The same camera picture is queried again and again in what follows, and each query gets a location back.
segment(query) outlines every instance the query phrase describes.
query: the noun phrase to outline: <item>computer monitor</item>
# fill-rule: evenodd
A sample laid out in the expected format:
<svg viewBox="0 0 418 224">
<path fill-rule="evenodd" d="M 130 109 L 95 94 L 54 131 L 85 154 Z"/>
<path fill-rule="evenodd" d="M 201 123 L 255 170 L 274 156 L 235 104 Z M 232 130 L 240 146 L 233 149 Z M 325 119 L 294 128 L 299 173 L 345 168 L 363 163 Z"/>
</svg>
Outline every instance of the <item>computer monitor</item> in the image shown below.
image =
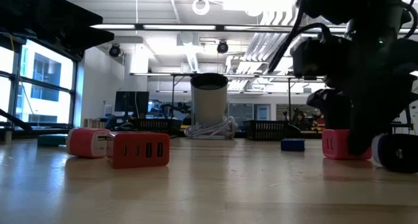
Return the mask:
<svg viewBox="0 0 418 224">
<path fill-rule="evenodd" d="M 134 112 L 137 117 L 140 114 L 147 114 L 149 96 L 150 92 L 147 91 L 117 91 L 115 111 L 125 112 L 125 116 L 128 116 L 128 112 Z"/>
</svg>

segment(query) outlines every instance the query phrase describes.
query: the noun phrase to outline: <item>blue block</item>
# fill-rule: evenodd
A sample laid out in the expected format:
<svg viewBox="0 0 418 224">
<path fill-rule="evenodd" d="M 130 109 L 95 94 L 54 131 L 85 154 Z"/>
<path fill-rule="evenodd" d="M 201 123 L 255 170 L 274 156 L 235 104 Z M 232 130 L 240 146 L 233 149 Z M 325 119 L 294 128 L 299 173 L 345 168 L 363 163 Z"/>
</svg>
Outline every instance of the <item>blue block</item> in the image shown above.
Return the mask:
<svg viewBox="0 0 418 224">
<path fill-rule="evenodd" d="M 285 152 L 304 152 L 305 140 L 286 138 L 280 142 L 280 147 L 281 147 L 281 150 Z"/>
</svg>

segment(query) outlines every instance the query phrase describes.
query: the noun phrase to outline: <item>wooden table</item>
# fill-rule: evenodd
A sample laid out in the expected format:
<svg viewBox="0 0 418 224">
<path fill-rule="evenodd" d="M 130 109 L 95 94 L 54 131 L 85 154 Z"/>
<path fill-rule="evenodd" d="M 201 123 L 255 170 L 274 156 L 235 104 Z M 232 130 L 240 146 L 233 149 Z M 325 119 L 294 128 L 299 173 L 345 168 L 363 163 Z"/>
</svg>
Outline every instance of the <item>wooden table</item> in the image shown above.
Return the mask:
<svg viewBox="0 0 418 224">
<path fill-rule="evenodd" d="M 418 223 L 418 177 L 332 161 L 320 141 L 172 141 L 167 167 L 114 170 L 36 141 L 0 146 L 0 223 Z"/>
</svg>

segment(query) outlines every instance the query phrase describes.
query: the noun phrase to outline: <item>black basket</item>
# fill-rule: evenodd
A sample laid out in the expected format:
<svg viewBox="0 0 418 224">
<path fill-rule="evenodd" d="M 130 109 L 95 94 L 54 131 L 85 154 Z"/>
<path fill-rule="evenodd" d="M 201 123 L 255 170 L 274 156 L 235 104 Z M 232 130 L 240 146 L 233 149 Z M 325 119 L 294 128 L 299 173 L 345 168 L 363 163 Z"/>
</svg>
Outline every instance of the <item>black basket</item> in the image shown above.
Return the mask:
<svg viewBox="0 0 418 224">
<path fill-rule="evenodd" d="M 166 119 L 132 119 L 129 120 L 135 129 L 139 131 L 149 131 L 153 133 L 166 133 L 170 136 L 177 136 L 182 127 L 181 120 Z"/>
<path fill-rule="evenodd" d="M 288 121 L 244 121 L 246 137 L 251 140 L 276 140 L 286 137 Z"/>
</svg>

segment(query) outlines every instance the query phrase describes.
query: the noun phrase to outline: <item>red charger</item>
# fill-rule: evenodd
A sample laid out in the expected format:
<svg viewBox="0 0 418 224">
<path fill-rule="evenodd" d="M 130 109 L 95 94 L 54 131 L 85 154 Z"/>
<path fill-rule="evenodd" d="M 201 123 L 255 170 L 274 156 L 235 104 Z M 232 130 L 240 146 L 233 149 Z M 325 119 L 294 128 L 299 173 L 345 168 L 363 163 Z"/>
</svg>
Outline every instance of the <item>red charger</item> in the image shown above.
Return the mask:
<svg viewBox="0 0 418 224">
<path fill-rule="evenodd" d="M 325 129 L 322 132 L 322 152 L 329 159 L 367 160 L 372 157 L 372 149 L 360 155 L 348 154 L 348 129 Z"/>
<path fill-rule="evenodd" d="M 106 156 L 107 129 L 71 129 L 67 137 L 67 152 L 70 155 L 87 158 Z"/>
<path fill-rule="evenodd" d="M 164 133 L 111 132 L 107 157 L 113 168 L 165 166 L 170 161 L 170 136 Z"/>
</svg>

